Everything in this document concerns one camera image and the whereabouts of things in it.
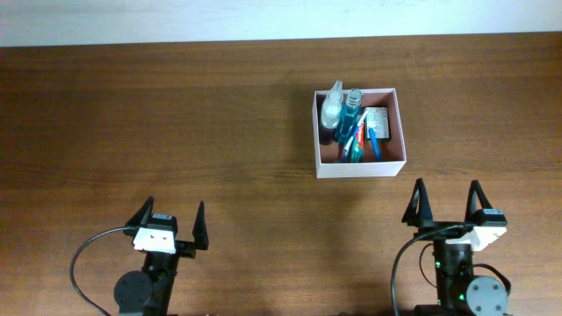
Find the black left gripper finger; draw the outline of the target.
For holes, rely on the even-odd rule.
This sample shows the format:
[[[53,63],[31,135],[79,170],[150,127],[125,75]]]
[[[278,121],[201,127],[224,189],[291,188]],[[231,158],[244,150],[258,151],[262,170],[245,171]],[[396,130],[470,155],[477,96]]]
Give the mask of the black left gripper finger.
[[[205,223],[205,203],[201,201],[198,206],[197,216],[192,228],[192,236],[194,237],[195,248],[198,250],[207,250],[209,247],[209,237]]]
[[[155,199],[148,197],[142,207],[126,222],[126,227],[141,227],[148,223]]]

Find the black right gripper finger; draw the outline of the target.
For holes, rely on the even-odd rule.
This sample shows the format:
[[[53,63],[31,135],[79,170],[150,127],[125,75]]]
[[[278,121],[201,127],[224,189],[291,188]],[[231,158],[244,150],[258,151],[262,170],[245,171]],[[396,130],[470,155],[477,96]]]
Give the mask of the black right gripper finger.
[[[491,209],[484,191],[478,180],[472,180],[468,192],[465,221],[477,222],[485,216],[484,210]]]
[[[429,204],[429,197],[422,178],[418,178],[414,184],[412,197],[401,219],[402,223],[415,227],[433,226],[433,214]]]

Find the blue disposable razor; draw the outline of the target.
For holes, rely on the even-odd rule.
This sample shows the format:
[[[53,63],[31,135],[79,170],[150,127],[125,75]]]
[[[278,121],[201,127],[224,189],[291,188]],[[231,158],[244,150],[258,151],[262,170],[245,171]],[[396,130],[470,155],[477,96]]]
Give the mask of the blue disposable razor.
[[[368,133],[370,135],[371,145],[373,148],[373,152],[375,154],[376,162],[382,162],[382,153],[381,153],[380,146],[378,144],[376,133],[372,128],[368,130]]]

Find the green white toothpaste tube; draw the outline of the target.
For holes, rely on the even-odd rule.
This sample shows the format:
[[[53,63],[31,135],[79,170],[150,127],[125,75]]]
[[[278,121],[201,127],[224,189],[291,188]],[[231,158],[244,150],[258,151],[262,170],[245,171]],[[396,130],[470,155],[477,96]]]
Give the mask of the green white toothpaste tube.
[[[354,140],[349,150],[349,162],[360,163],[364,158],[364,123],[362,123],[355,133]]]

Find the blue white toothbrush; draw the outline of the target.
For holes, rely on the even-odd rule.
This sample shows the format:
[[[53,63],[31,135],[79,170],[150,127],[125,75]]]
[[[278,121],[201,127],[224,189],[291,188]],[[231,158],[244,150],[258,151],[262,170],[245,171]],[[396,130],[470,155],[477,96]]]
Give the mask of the blue white toothbrush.
[[[361,116],[359,117],[359,119],[357,120],[357,122],[352,126],[351,128],[351,134],[348,137],[348,139],[346,140],[346,142],[343,145],[343,151],[342,151],[342,162],[347,163],[349,162],[349,150],[350,147],[352,145],[352,142],[354,140],[354,136],[355,133],[357,132],[358,127],[364,123],[366,117],[366,113],[364,113],[364,111],[361,113]]]

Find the green soap box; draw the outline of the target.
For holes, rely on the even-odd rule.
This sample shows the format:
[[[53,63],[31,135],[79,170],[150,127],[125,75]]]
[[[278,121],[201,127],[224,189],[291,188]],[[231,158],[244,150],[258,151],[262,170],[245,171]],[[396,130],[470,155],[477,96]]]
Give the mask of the green soap box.
[[[391,139],[388,110],[386,107],[365,107],[366,117],[365,138],[371,140],[370,130],[375,133],[377,140],[389,141]]]

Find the teal mouthwash bottle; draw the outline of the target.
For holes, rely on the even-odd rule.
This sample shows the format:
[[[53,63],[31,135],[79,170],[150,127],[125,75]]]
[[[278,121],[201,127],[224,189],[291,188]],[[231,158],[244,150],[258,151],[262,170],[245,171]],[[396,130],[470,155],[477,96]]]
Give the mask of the teal mouthwash bottle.
[[[341,146],[347,143],[357,123],[362,107],[362,99],[363,93],[359,89],[352,89],[347,95],[342,108],[338,130],[335,134],[336,140]]]

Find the clear spray bottle dark liquid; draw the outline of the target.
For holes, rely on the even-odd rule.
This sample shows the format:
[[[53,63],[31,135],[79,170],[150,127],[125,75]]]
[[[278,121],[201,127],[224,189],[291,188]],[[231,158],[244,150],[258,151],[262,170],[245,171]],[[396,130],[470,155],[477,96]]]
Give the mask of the clear spray bottle dark liquid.
[[[342,101],[342,81],[337,80],[321,106],[319,130],[319,142],[321,145],[330,145],[334,141],[335,131],[341,117]]]

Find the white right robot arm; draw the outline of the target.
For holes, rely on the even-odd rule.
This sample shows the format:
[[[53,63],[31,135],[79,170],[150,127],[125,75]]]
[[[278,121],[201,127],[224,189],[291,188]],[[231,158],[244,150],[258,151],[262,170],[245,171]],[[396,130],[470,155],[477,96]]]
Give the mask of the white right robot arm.
[[[496,268],[481,263],[492,276],[474,273],[472,255],[507,231],[505,213],[492,207],[479,182],[473,180],[468,193],[465,219],[435,221],[421,178],[414,190],[403,222],[417,228],[416,237],[433,246],[437,303],[417,305],[416,315],[502,315],[508,307],[511,283]]]

